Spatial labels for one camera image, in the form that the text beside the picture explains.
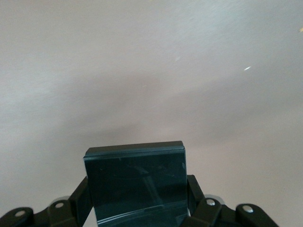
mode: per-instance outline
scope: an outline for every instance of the silver screw head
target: silver screw head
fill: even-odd
[[[56,208],[60,208],[63,207],[64,203],[63,202],[59,202],[55,205]]]
[[[15,214],[15,217],[21,217],[24,214],[25,214],[25,210],[21,210]]]
[[[207,200],[206,200],[206,203],[207,203],[209,206],[214,206],[214,205],[216,205],[216,203],[215,203],[212,199],[207,199]]]
[[[247,213],[254,212],[253,208],[251,208],[249,205],[244,205],[243,210],[245,210]]]

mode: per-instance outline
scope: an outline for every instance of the black clamp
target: black clamp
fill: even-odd
[[[258,206],[240,204],[236,210],[212,198],[205,198],[194,175],[187,176],[190,217],[180,227],[278,227]],[[52,203],[34,214],[29,207],[13,209],[0,218],[1,227],[81,227],[92,209],[85,177],[66,200]]]

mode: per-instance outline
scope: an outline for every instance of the metal screw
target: metal screw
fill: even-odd
[[[56,208],[60,208],[63,207],[64,203],[63,202],[59,202],[55,205]]]
[[[206,200],[206,202],[207,202],[207,204],[208,204],[209,206],[214,206],[214,205],[216,205],[216,203],[215,203],[212,199],[208,199],[208,200]]]
[[[244,205],[243,206],[243,210],[245,210],[247,213],[254,212],[254,210],[250,206],[248,206],[248,205]]]
[[[25,210],[21,210],[15,214],[15,217],[21,217],[24,214],[25,214]]]

